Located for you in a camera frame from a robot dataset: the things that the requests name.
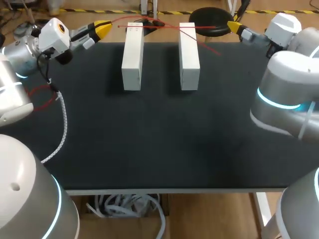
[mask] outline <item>yellow black tape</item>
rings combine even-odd
[[[8,8],[2,8],[3,11],[9,11]],[[33,11],[47,11],[45,9],[33,8]],[[89,13],[104,13],[104,14],[141,14],[141,11],[134,10],[86,10],[86,9],[70,9],[62,8],[60,12],[89,12]],[[250,14],[276,14],[276,13],[304,13],[304,14],[319,14],[319,10],[284,10],[284,11],[275,11],[275,10],[247,10],[246,13]],[[192,11],[159,11],[158,15],[190,15]]]

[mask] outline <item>red wire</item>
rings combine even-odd
[[[49,85],[41,85],[41,86],[35,87],[30,92],[28,91],[28,89],[25,89],[25,91],[28,94],[28,96],[31,97],[35,92],[37,92],[39,90],[47,89],[47,88],[50,89],[50,86]],[[56,93],[53,92],[51,99],[48,100],[47,102],[45,102],[43,105],[34,108],[34,111],[40,111],[40,110],[48,107],[55,100],[55,98],[56,98]]]
[[[118,27],[132,27],[125,25],[118,25]],[[216,26],[134,26],[142,28],[216,28]]]
[[[218,56],[221,55],[218,51],[216,51],[215,49],[213,49],[213,48],[207,46],[204,42],[201,42],[201,41],[195,39],[194,37],[192,37],[191,35],[187,34],[186,32],[182,31],[182,30],[179,28],[179,26],[173,26],[173,25],[171,25],[171,24],[169,24],[169,23],[163,22],[162,20],[154,19],[154,18],[149,17],[149,16],[140,16],[140,15],[138,15],[138,16],[122,16],[122,17],[119,17],[119,18],[116,18],[115,20],[113,20],[112,23],[117,22],[117,21],[122,20],[122,19],[127,19],[127,18],[143,18],[143,19],[152,20],[152,21],[159,21],[159,22],[161,22],[161,23],[163,23],[163,24],[165,24],[165,25],[167,25],[167,26],[170,26],[171,28],[175,28],[176,30],[179,30],[180,32],[184,33],[186,36],[190,37],[190,38],[193,39],[194,41],[197,41],[197,43],[198,43],[199,45],[201,45],[201,46],[207,48],[208,50],[212,51],[212,52],[215,53],[216,55],[218,55]]]

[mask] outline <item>black table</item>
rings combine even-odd
[[[241,43],[199,46],[197,91],[182,92],[178,46],[146,43],[142,90],[124,92],[123,43],[99,43],[50,75],[64,95],[68,136],[47,169],[66,190],[285,188],[319,166],[319,147],[255,126],[249,112],[268,60]],[[24,81],[44,84],[39,74]],[[49,94],[32,97],[35,105]],[[43,159],[63,130],[58,102],[0,133]]]

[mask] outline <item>white box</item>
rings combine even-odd
[[[193,22],[180,23],[179,26],[195,26]],[[180,28],[183,32],[196,39],[195,28]],[[199,57],[197,42],[179,32],[179,70],[180,86],[183,91],[195,91],[199,81]]]
[[[122,77],[124,90],[141,90],[144,33],[143,23],[129,22],[126,32],[125,47],[122,61]]]

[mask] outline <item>round black seat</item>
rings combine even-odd
[[[194,22],[195,26],[215,26],[215,28],[196,28],[196,33],[208,37],[230,33],[228,21],[234,21],[234,17],[226,10],[217,7],[199,8],[189,17],[189,22]]]

